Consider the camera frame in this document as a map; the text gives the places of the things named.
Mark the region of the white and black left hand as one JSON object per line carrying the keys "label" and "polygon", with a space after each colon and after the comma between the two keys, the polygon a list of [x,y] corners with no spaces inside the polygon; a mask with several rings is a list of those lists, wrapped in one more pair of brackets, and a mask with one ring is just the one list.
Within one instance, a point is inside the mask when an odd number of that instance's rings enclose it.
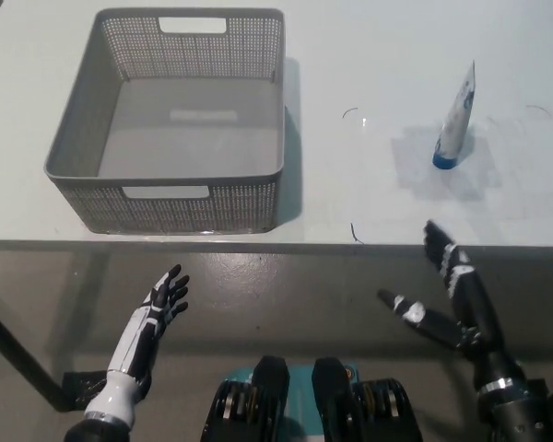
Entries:
{"label": "white and black left hand", "polygon": [[181,270],[176,264],[163,274],[133,312],[108,365],[106,384],[84,411],[86,420],[133,428],[135,407],[151,387],[160,340],[174,319],[188,309],[183,298],[190,277]]}

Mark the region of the black right hand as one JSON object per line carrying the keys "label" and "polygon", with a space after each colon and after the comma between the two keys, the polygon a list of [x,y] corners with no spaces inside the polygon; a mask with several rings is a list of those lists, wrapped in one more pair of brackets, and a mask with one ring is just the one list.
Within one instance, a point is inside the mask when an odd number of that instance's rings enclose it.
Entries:
{"label": "black right hand", "polygon": [[432,220],[424,226],[424,251],[442,279],[454,317],[387,289],[379,290],[378,298],[415,332],[472,363],[477,392],[524,383],[526,376],[506,349],[497,312],[469,255]]}

